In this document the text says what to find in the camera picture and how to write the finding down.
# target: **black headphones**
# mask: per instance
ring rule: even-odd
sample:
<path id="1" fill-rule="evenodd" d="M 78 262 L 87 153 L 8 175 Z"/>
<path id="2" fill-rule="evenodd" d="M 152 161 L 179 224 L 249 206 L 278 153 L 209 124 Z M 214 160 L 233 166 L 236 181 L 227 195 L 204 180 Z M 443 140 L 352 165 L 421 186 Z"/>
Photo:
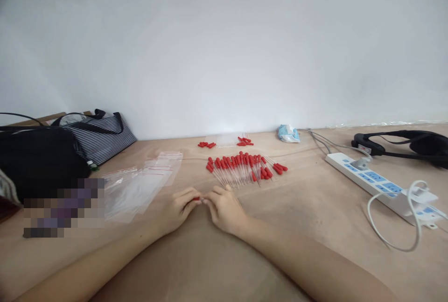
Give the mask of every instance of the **black headphones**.
<path id="1" fill-rule="evenodd" d="M 407 138 L 408 140 L 406 141 L 391 142 L 382 137 L 387 142 L 393 144 L 410 143 L 409 148 L 416 152 L 417 155 L 388 153 L 383 146 L 369 140 L 371 136 L 381 135 Z M 448 138 L 434 132 L 401 130 L 396 132 L 356 134 L 351 145 L 352 147 L 365 150 L 372 156 L 387 155 L 414 160 L 426 160 L 437 167 L 448 169 Z"/>

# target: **hand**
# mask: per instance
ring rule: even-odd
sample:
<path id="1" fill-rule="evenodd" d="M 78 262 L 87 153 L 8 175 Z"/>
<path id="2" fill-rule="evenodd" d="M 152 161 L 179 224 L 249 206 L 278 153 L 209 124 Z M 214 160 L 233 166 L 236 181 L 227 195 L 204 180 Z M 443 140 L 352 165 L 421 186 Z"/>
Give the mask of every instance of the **hand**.
<path id="1" fill-rule="evenodd" d="M 177 230 L 183 224 L 190 212 L 201 204 L 200 196 L 199 191 L 189 187 L 171 197 L 159 216 L 159 228 L 162 235 Z"/>
<path id="2" fill-rule="evenodd" d="M 235 235 L 248 220 L 228 184 L 225 189 L 214 186 L 213 191 L 204 196 L 204 204 L 210 208 L 213 223 L 224 232 Z"/>

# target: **white power strip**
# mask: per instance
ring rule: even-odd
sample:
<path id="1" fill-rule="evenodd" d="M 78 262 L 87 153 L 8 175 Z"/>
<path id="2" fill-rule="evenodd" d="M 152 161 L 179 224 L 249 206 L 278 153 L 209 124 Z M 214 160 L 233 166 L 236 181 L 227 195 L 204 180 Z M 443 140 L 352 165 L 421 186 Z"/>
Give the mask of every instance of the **white power strip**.
<path id="1" fill-rule="evenodd" d="M 384 195 L 378 197 L 378 200 L 381 201 L 384 205 L 389 207 L 407 222 L 415 225 L 415 218 L 411 215 L 405 215 L 402 210 L 399 210 L 397 205 L 394 205 L 394 199 L 397 197 L 399 193 L 406 192 L 398 185 L 395 185 L 391 181 L 387 180 L 385 177 L 382 177 L 375 173 L 374 171 L 367 170 L 358 170 L 351 165 L 353 160 L 343 153 L 334 153 L 328 154 L 325 158 L 329 164 L 335 167 L 337 170 L 346 175 L 353 182 L 358 184 L 361 188 L 366 190 L 372 196 L 377 195 L 380 192 L 390 192 L 389 195 Z M 436 229 L 437 225 L 434 224 L 435 221 L 443 219 L 442 216 L 446 216 L 443 212 L 436 209 L 433 206 L 427 204 L 427 202 L 431 202 L 436 200 L 438 197 L 430 192 L 425 194 L 425 198 L 422 198 L 422 205 L 415 208 L 416 213 L 419 216 L 419 221 L 421 225 L 424 225 L 430 229 Z"/>

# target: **table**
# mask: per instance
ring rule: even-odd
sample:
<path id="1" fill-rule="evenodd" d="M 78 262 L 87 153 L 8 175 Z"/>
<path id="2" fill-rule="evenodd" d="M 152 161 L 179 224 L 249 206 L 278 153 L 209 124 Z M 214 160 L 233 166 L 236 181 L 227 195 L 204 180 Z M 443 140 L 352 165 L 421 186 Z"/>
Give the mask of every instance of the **table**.
<path id="1" fill-rule="evenodd" d="M 448 125 L 413 125 L 316 130 L 339 144 L 350 145 L 356 133 L 421 129 L 448 136 Z M 167 196 L 187 186 L 205 193 L 217 180 L 206 169 L 209 156 L 236 152 L 261 153 L 286 165 L 289 171 L 235 190 L 246 211 L 263 220 L 302 232 L 342 254 L 386 283 L 403 301 L 446 301 L 448 297 L 448 221 L 431 231 L 423 228 L 419 248 L 402 253 L 388 248 L 366 218 L 370 195 L 325 162 L 308 133 L 301 143 L 283 143 L 276 133 L 254 133 L 252 147 L 200 148 L 203 138 L 138 141 L 101 166 L 95 177 L 132 166 L 161 151 L 181 151 L 182 167 L 175 182 L 165 187 L 141 219 L 151 219 Z M 409 152 L 407 145 L 376 142 L 387 150 Z M 360 154 L 340 149 L 356 158 Z M 448 171 L 427 162 L 387 156 L 375 157 L 371 169 L 401 187 L 423 179 L 448 212 Z M 372 205 L 375 223 L 392 243 L 410 246 L 415 228 L 381 203 Z M 130 225 L 101 230 L 81 239 L 23 239 L 22 211 L 0 225 L 0 284 L 10 301 L 46 276 L 83 254 L 126 232 Z M 306 295 L 279 269 L 244 242 L 215 228 L 205 207 L 197 207 L 176 232 L 160 239 L 137 256 L 93 298 L 94 301 L 308 301 Z"/>

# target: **black and white striped bag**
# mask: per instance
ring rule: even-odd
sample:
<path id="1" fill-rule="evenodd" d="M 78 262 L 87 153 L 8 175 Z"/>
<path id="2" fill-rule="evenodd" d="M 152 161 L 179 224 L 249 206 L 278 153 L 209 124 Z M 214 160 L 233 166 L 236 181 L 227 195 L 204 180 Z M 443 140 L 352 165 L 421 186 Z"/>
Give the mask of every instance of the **black and white striped bag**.
<path id="1" fill-rule="evenodd" d="M 79 144 L 78 154 L 96 165 L 103 164 L 137 141 L 118 112 L 108 118 L 104 118 L 105 112 L 99 109 L 95 110 L 95 115 L 69 114 L 88 117 L 62 127 L 70 130 L 76 137 Z M 51 125 L 59 126 L 62 118 L 56 119 Z"/>

